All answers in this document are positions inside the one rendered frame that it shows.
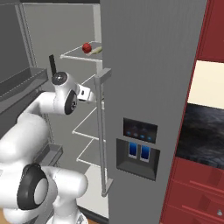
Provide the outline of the grey open fridge door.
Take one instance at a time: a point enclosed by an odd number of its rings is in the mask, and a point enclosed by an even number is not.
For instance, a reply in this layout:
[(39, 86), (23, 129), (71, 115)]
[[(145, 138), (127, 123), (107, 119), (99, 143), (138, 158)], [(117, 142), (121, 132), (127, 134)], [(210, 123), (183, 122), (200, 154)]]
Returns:
[[(24, 7), (18, 0), (0, 0), (0, 82), (28, 67), (37, 65), (25, 21)], [(40, 95), (42, 86), (0, 114), (0, 138), (16, 124), (19, 115)]]

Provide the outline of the grey fridge door with dispenser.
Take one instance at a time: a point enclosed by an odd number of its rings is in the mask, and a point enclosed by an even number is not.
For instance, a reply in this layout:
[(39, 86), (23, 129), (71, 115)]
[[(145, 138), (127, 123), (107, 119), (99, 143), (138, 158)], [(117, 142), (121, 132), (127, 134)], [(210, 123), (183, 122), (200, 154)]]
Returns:
[(207, 0), (101, 0), (109, 224), (159, 224)]

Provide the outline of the red cupboard door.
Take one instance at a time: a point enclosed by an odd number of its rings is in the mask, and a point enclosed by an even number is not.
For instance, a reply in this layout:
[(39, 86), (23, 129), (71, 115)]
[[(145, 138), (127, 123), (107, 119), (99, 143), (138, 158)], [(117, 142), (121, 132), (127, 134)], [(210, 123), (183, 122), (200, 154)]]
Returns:
[(224, 0), (208, 0), (198, 59), (224, 63)]

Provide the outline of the small grey door bin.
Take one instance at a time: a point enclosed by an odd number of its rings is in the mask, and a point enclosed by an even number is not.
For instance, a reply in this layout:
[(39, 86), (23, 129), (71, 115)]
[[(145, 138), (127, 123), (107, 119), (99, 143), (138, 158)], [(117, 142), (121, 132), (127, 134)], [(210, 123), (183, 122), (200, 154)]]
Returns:
[(33, 159), (41, 166), (55, 166), (63, 154), (63, 147), (58, 144), (48, 143), (45, 148), (39, 151)]

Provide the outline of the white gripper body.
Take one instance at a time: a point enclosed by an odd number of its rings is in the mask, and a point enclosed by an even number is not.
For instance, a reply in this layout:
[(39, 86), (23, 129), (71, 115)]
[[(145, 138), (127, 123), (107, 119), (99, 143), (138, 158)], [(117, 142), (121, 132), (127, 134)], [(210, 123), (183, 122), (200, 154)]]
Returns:
[(96, 96), (92, 90), (89, 90), (88, 97), (87, 97), (87, 102), (96, 102)]

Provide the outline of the grey fridge body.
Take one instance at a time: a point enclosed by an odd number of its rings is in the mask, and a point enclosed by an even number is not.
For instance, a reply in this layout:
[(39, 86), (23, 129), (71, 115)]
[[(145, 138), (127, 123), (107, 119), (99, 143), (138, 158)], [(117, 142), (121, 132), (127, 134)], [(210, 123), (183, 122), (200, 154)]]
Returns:
[[(56, 68), (71, 74), (80, 84), (102, 69), (101, 62), (60, 57), (86, 42), (101, 40), (98, 4), (25, 3), (23, 7), (38, 67), (49, 69), (49, 56), (53, 55)], [(71, 115), (49, 115), (48, 119), (52, 141), (63, 146), (59, 166), (87, 176), (88, 189), (84, 196), (77, 199), (78, 205), (90, 224), (108, 224), (108, 199), (102, 197), (101, 168), (77, 161), (92, 138), (72, 133), (94, 108), (93, 103), (80, 102)]]

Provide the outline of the grey fridge door bin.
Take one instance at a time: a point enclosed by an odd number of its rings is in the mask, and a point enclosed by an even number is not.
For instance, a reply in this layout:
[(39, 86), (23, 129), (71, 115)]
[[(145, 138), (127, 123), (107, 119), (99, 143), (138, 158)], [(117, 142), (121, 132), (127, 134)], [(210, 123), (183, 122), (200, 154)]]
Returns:
[(46, 69), (28, 67), (0, 82), (0, 114), (47, 81)]

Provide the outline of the pale fish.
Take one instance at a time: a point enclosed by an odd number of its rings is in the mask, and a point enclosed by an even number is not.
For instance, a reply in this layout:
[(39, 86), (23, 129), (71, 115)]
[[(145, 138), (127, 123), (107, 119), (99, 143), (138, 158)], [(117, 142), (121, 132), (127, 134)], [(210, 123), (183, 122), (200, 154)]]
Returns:
[(100, 53), (102, 51), (102, 47), (99, 46), (99, 47), (96, 47), (95, 49), (93, 49), (90, 53), (87, 54), (87, 56), (90, 56), (92, 54), (97, 54), (97, 53)]

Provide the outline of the red drawer front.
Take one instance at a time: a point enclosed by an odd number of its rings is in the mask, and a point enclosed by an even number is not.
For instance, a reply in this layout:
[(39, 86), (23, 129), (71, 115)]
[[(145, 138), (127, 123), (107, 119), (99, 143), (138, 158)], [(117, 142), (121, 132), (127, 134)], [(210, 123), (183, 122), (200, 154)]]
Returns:
[(177, 208), (167, 205), (160, 224), (224, 224), (224, 219), (191, 209), (187, 206)]
[[(189, 207), (224, 219), (224, 194), (181, 183), (177, 180), (171, 182), (167, 204), (177, 208)], [(223, 212), (223, 216), (217, 215), (219, 209)]]
[(224, 194), (224, 170), (212, 166), (176, 158), (172, 178), (181, 183)]

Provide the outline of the glass fridge shelf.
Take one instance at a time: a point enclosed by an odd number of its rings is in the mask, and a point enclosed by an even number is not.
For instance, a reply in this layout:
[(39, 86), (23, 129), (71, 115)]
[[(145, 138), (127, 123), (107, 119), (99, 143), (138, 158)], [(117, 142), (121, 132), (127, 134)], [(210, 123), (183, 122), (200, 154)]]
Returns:
[(93, 74), (92, 76), (90, 76), (89, 78), (87, 78), (86, 80), (84, 80), (81, 83), (82, 86), (86, 87), (86, 88), (90, 88), (91, 91), (95, 94), (95, 75)]
[(96, 167), (101, 166), (99, 141), (92, 139), (84, 148), (82, 153), (77, 157), (78, 162)]
[(97, 108), (94, 108), (72, 131), (73, 134), (83, 137), (99, 139)]
[(60, 55), (62, 59), (72, 59), (72, 60), (84, 60), (84, 61), (91, 61), (91, 62), (102, 62), (102, 52), (97, 54), (86, 55), (82, 51), (82, 46), (78, 46), (73, 50), (63, 53)]

